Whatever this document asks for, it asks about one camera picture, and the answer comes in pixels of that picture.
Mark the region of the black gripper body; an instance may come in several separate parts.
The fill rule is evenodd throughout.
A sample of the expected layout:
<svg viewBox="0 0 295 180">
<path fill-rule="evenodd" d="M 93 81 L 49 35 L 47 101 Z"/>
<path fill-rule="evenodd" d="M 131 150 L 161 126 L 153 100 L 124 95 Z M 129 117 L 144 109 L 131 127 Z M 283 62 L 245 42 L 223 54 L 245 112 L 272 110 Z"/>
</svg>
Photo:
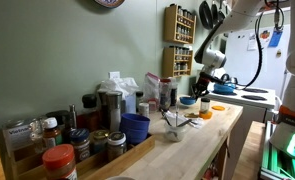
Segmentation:
<svg viewBox="0 0 295 180">
<path fill-rule="evenodd" d="M 206 74 L 205 72 L 201 72 L 199 74 L 199 78 L 195 84 L 191 86 L 192 95 L 191 97 L 194 99 L 198 99 L 199 97 L 206 96 L 209 93 L 208 85 L 210 82 L 223 84 L 224 81 L 214 77 L 212 75 Z"/>
</svg>

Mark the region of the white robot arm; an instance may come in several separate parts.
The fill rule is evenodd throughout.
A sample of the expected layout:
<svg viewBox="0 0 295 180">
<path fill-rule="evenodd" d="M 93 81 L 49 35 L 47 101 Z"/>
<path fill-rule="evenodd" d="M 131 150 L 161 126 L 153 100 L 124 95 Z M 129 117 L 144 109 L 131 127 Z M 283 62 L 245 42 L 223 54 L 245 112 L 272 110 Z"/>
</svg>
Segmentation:
<svg viewBox="0 0 295 180">
<path fill-rule="evenodd" d="M 291 78 L 285 88 L 283 104 L 279 109 L 278 125 L 270 139 L 270 143 L 278 148 L 295 146 L 295 0 L 289 1 L 291 30 L 286 69 L 291 73 Z M 200 73 L 197 82 L 192 86 L 192 93 L 195 98 L 205 96 L 208 93 L 207 88 L 210 82 L 224 83 L 223 80 L 214 77 L 212 73 L 216 69 L 222 68 L 227 58 L 222 52 L 209 48 L 212 41 L 221 34 L 229 34 L 246 28 L 258 11 L 266 4 L 265 0 L 238 0 L 227 17 L 213 27 L 194 56 L 194 60 L 203 64 L 205 68 Z"/>
</svg>

